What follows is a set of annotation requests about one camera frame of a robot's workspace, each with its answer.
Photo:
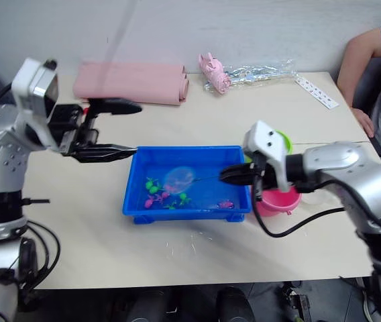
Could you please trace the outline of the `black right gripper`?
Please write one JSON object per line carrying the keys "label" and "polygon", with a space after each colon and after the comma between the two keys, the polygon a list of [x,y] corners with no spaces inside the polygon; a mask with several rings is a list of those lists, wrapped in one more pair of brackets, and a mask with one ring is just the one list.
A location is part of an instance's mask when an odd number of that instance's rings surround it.
{"label": "black right gripper", "polygon": [[263,170],[259,170],[258,173],[262,177],[264,189],[277,189],[276,174],[273,167],[267,162],[267,157],[257,152],[251,156],[245,155],[245,163],[235,164],[224,168],[220,172],[219,180],[232,185],[248,186],[253,185],[254,174],[253,165],[256,168],[264,167]]}

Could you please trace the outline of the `person's bare hand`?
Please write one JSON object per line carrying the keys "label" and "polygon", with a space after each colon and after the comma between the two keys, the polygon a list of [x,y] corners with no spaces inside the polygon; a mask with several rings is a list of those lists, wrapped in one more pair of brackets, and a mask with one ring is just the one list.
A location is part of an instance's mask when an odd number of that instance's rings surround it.
{"label": "person's bare hand", "polygon": [[374,124],[370,117],[364,113],[361,109],[351,108],[354,117],[357,119],[361,128],[365,131],[369,138],[374,137]]}

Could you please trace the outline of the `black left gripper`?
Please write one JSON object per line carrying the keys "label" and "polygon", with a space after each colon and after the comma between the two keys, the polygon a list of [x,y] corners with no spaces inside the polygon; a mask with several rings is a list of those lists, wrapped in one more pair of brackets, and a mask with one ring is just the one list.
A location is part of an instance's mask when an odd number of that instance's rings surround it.
{"label": "black left gripper", "polygon": [[96,144],[99,131],[94,129],[98,114],[130,115],[142,112],[136,102],[124,98],[91,98],[89,108],[77,104],[55,106],[48,128],[63,156],[80,163],[107,163],[133,156],[138,149],[116,144]]}

